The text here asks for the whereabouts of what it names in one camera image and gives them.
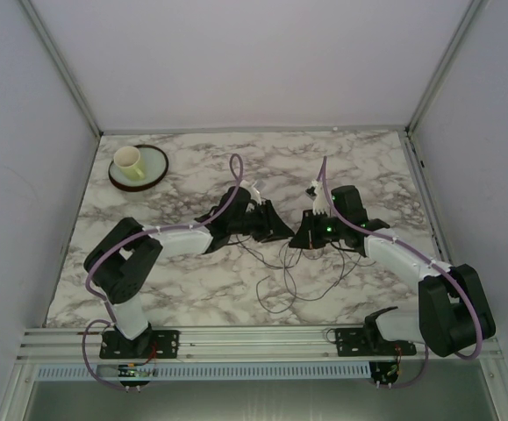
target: white saucer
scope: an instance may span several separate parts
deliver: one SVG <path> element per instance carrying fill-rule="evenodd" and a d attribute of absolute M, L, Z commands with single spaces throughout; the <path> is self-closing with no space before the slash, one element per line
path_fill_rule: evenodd
<path fill-rule="evenodd" d="M 138 145 L 140 155 L 145 162 L 147 176 L 144 180 L 129 180 L 117 168 L 113 161 L 110 164 L 108 173 L 111 184 L 123 191 L 143 191 L 158 184 L 168 172 L 168 156 L 156 146 Z"/>

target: white cup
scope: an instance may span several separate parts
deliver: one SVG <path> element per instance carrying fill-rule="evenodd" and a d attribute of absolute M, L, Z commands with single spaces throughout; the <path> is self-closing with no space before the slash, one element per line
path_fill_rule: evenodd
<path fill-rule="evenodd" d="M 144 180 L 146 175 L 145 162 L 140 150 L 134 146 L 123 146 L 113 155 L 113 163 L 129 180 Z"/>

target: marble surface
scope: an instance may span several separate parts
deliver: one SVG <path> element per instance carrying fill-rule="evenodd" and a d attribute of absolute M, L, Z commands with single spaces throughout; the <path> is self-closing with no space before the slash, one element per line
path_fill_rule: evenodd
<path fill-rule="evenodd" d="M 169 157 L 166 178 L 140 193 L 115 189 L 107 177 L 113 153 L 121 146 L 149 144 Z M 426 218 L 395 132 L 277 132 L 104 137 L 89 180 L 75 232 L 68 249 L 47 326 L 80 327 L 106 318 L 104 306 L 83 286 L 82 263 L 97 243 L 123 217 L 143 225 L 186 222 L 217 204 L 233 185 L 230 154 L 240 153 L 249 181 L 265 182 L 262 195 L 296 230 L 302 211 L 311 208 L 304 194 L 328 155 L 330 188 L 354 184 L 372 218 L 391 224 L 400 237 L 433 253 Z M 282 242 L 248 246 L 267 262 L 279 264 Z M 346 270 L 354 263 L 347 260 Z M 301 256 L 290 270 L 301 297 L 321 295 L 340 276 L 342 259 L 326 247 Z M 415 301 L 415 295 L 393 274 L 361 259 L 360 265 L 327 296 L 316 302 L 295 301 L 283 271 L 265 268 L 237 246 L 203 256 L 159 259 L 145 283 L 142 300 L 153 325 L 286 325 L 357 323 L 370 312 L 392 303 Z"/>

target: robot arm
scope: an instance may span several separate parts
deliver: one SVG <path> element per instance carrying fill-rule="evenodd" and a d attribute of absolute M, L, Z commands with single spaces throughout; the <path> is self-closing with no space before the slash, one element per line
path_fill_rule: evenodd
<path fill-rule="evenodd" d="M 365 318 L 366 336 L 371 345 L 396 340 L 425 343 L 444 357 L 476 343 L 475 327 L 467 308 L 461 299 L 456 300 L 458 294 L 438 270 L 396 242 L 366 235 L 343 224 L 337 217 L 329 217 L 323 209 L 318 185 L 312 184 L 307 193 L 315 198 L 314 206 L 304 211 L 302 224 L 290 241 L 290 247 L 313 249 L 344 241 L 347 247 L 393 272 L 419 296 L 417 307 L 389 307 Z M 368 219 L 355 186 L 332 190 L 332 200 L 340 215 L 350 223 L 389 238 L 397 236 L 380 219 Z M 465 291 L 480 320 L 483 338 L 493 336 L 495 322 L 477 272 L 468 265 L 455 268 L 445 262 L 434 260 L 434 263 L 452 275 Z"/>
<path fill-rule="evenodd" d="M 233 188 L 221 198 L 218 206 L 199 218 L 206 221 L 213 212 L 221 209 Z M 84 268 L 89 271 L 108 250 L 133 234 L 147 228 L 133 218 L 124 218 L 89 254 Z M 141 355 L 149 346 L 151 326 L 142 309 L 139 291 L 158 258 L 189 254 L 213 253 L 226 246 L 233 234 L 251 235 L 259 242 L 270 242 L 292 237 L 294 232 L 279 218 L 269 200 L 261 200 L 259 192 L 248 182 L 242 182 L 232 203 L 218 218 L 200 228 L 163 231 L 138 238 L 125 247 L 129 257 L 121 251 L 109 257 L 94 273 L 93 281 L 107 296 L 119 340 L 125 349 Z"/>

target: white enclosure wall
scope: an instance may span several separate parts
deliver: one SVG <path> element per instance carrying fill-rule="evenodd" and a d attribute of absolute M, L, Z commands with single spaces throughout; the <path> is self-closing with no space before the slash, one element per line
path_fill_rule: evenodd
<path fill-rule="evenodd" d="M 406 125 L 469 0 L 32 0 L 107 132 Z"/>
<path fill-rule="evenodd" d="M 17 3 L 0 0 L 0 401 L 40 326 L 96 140 Z"/>
<path fill-rule="evenodd" d="M 482 277 L 508 363 L 508 1 L 481 13 L 417 134 L 444 232 Z"/>

